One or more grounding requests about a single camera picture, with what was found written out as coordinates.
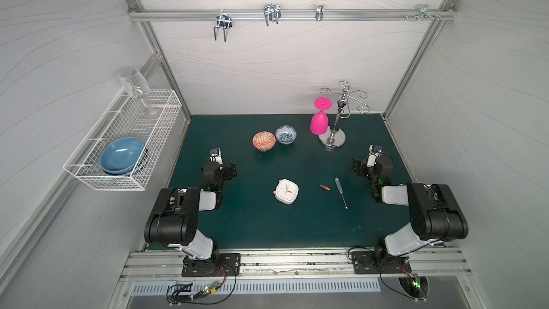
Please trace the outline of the clear handle screwdriver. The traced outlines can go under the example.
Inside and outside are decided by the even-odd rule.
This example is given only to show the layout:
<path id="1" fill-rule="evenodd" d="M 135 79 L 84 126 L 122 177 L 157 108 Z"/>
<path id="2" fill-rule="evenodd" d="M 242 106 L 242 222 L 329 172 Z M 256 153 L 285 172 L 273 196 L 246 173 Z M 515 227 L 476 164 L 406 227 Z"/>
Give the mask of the clear handle screwdriver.
<path id="1" fill-rule="evenodd" d="M 343 191 L 343 186 L 341 184 L 341 181 L 340 181 L 340 178 L 339 177 L 336 177 L 335 178 L 335 184 L 336 184 L 336 187 L 337 187 L 337 191 L 340 193 L 340 197 L 342 198 L 342 201 L 343 201 L 343 204 L 345 206 L 345 209 L 347 210 L 348 209 L 348 205 L 347 205 L 347 201 L 345 199 L 345 195 L 344 195 L 344 191 Z"/>

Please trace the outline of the white alarm clock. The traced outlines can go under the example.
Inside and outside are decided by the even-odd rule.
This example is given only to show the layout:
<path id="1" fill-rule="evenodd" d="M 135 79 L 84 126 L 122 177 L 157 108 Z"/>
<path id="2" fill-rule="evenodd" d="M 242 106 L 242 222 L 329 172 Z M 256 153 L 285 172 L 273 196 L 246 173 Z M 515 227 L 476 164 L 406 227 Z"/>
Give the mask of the white alarm clock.
<path id="1" fill-rule="evenodd" d="M 291 180 L 279 180 L 273 191 L 274 197 L 283 204 L 291 205 L 297 199 L 299 186 Z"/>

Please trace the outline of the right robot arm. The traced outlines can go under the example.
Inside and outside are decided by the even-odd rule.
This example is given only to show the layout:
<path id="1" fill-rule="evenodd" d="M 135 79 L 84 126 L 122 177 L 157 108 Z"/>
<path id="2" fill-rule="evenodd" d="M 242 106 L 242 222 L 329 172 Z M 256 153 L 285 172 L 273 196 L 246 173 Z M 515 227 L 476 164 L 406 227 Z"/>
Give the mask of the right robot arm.
<path id="1" fill-rule="evenodd" d="M 370 183 L 374 201 L 406 207 L 409 212 L 409 223 L 378 241 L 374 259 L 404 258 L 428 245 L 468 236 L 468 222 L 448 185 L 394 185 L 393 160 L 381 152 L 355 158 L 352 168 Z"/>

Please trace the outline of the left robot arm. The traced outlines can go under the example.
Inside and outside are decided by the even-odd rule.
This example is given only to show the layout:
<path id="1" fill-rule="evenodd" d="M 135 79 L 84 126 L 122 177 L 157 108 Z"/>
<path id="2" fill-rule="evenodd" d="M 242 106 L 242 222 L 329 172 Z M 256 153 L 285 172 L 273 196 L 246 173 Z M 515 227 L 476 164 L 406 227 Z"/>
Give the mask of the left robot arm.
<path id="1" fill-rule="evenodd" d="M 234 162 L 223 165 L 212 158 L 202 166 L 199 187 L 163 187 L 144 227 L 144 240 L 184 253 L 191 260 L 216 263 L 218 247 L 198 229 L 199 213 L 217 210 L 223 186 L 237 177 Z"/>

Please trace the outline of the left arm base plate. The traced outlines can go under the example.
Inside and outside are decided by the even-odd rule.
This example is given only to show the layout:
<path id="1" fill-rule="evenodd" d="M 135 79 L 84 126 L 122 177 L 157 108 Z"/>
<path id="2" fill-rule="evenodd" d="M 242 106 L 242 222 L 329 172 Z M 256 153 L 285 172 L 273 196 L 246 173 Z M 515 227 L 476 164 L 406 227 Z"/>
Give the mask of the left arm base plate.
<path id="1" fill-rule="evenodd" d="M 181 276 L 183 278 L 234 277 L 240 274 L 241 254 L 221 253 L 209 260 L 193 260 L 185 257 Z"/>

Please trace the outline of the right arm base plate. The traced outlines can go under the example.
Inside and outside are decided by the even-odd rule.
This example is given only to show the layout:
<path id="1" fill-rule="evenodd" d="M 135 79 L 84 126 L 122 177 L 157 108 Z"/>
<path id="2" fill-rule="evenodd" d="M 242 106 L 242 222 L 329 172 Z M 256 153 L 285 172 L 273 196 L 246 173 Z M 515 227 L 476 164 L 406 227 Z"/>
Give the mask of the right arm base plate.
<path id="1" fill-rule="evenodd" d="M 407 257 L 377 255 L 367 250 L 352 251 L 349 257 L 354 273 L 358 275 L 412 273 Z"/>

